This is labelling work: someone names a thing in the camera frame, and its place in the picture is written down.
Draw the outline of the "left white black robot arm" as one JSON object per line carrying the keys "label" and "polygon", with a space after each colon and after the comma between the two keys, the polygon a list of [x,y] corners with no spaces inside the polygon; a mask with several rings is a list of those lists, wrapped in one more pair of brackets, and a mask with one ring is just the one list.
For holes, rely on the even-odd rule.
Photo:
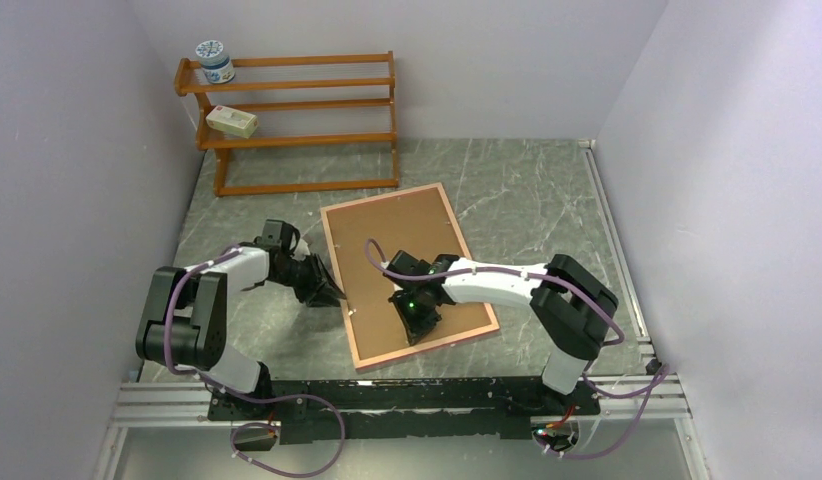
{"label": "left white black robot arm", "polygon": [[259,236],[214,259],[153,273],[135,338],[137,355],[220,388],[249,420],[264,418],[273,406],[269,369],[231,345],[227,330],[229,299],[266,283],[290,288],[307,307],[337,307],[346,298],[299,230],[268,219]]}

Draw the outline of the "brown cardboard backing board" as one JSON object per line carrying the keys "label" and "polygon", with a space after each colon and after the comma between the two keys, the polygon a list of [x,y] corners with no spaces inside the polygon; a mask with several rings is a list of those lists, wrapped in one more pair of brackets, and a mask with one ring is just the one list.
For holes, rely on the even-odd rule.
{"label": "brown cardboard backing board", "polygon": [[439,308],[440,322],[410,345],[389,297],[393,283],[370,264],[375,239],[387,258],[404,250],[432,261],[439,254],[470,254],[441,184],[430,184],[340,203],[321,210],[336,282],[346,295],[342,306],[353,365],[364,370],[427,350],[499,330],[493,308],[471,303]]}

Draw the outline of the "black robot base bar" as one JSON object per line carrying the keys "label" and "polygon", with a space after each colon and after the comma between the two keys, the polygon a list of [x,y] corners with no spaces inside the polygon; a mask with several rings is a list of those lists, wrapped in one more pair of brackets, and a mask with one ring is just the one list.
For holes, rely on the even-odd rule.
{"label": "black robot base bar", "polygon": [[600,405],[577,383],[559,394],[538,376],[382,380],[276,380],[277,403],[257,405],[215,392],[208,418],[270,420],[283,445],[315,441],[496,435],[521,440],[545,420],[593,416]]}

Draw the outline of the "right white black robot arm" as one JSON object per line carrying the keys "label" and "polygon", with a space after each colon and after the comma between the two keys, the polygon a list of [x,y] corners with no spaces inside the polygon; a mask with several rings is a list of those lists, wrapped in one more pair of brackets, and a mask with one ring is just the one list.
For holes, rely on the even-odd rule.
{"label": "right white black robot arm", "polygon": [[377,268],[396,290],[394,306],[411,345],[430,334],[444,305],[491,304],[531,311],[554,347],[536,392],[540,408],[559,415],[575,401],[575,387],[587,368],[610,344],[625,335],[613,317],[615,294],[573,257],[557,254],[547,263],[500,265],[441,254],[433,262],[400,250]]}

